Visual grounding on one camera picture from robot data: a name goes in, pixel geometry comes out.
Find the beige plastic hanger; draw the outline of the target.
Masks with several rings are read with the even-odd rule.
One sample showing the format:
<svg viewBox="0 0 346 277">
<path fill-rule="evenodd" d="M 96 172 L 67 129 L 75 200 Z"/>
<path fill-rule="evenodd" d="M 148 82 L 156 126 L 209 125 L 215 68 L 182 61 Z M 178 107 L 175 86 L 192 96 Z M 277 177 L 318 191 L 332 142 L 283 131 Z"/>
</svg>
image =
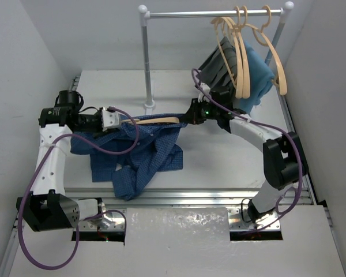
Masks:
<svg viewBox="0 0 346 277">
<path fill-rule="evenodd" d="M 163 117 L 163 118 L 150 118 L 150 119 L 134 118 L 134 121 L 138 125 L 180 123 L 179 118 L 177 117 Z"/>
</svg>

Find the blue plaid shirt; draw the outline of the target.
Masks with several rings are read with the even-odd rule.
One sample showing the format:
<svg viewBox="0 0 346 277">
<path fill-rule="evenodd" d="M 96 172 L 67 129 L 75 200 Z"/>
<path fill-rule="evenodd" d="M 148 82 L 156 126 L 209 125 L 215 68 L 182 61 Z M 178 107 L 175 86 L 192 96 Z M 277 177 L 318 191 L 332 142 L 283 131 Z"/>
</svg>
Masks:
<svg viewBox="0 0 346 277">
<path fill-rule="evenodd" d="M 157 172 L 183 169 L 183 151 L 176 141 L 186 123 L 121 124 L 117 132 L 95 138 L 79 132 L 71 153 L 88 155 L 93 182 L 112 182 L 115 196 L 139 196 Z"/>
</svg>

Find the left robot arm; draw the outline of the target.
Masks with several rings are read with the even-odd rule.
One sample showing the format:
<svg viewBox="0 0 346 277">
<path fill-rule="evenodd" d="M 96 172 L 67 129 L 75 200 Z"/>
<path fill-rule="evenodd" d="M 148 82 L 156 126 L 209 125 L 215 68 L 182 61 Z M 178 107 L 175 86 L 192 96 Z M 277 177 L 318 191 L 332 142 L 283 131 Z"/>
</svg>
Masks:
<svg viewBox="0 0 346 277">
<path fill-rule="evenodd" d="M 98 200 L 72 200 L 65 195 L 64 173 L 70 152 L 70 135 L 74 132 L 100 133 L 101 112 L 81 114 L 83 97 L 76 91 L 60 91 L 54 107 L 42 109 L 40 147 L 33 184 L 26 199 L 17 199 L 17 209 L 35 231 L 75 228 L 97 214 Z"/>
</svg>

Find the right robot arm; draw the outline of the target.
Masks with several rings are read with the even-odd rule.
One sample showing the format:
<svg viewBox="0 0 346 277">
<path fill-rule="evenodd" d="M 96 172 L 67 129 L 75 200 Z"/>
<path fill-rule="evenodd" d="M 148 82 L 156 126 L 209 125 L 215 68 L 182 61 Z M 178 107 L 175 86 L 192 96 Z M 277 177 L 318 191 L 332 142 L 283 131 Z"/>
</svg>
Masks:
<svg viewBox="0 0 346 277">
<path fill-rule="evenodd" d="M 261 151 L 265 181 L 249 200 L 245 218 L 245 221 L 255 223 L 264 215 L 277 211 L 281 198 L 288 191 L 294 190 L 295 197 L 299 197 L 300 189 L 294 184 L 300 182 L 309 169 L 295 132 L 284 133 L 274 126 L 254 122 L 245 111 L 234 108 L 233 94 L 227 87 L 214 87 L 199 98 L 193 98 L 179 120 L 192 125 L 215 120 L 220 128 Z"/>
</svg>

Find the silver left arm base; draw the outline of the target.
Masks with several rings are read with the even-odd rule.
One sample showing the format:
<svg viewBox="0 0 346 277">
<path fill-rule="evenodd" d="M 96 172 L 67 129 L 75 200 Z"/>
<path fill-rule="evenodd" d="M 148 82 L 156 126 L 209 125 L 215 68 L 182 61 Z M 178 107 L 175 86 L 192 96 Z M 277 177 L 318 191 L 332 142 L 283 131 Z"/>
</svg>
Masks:
<svg viewBox="0 0 346 277">
<path fill-rule="evenodd" d="M 87 209 L 83 222 L 89 222 L 101 231 L 111 230 L 111 228 L 127 230 L 126 212 L 121 209 L 108 209 L 100 197 L 91 200 L 95 200 L 96 204 L 91 209 Z"/>
</svg>

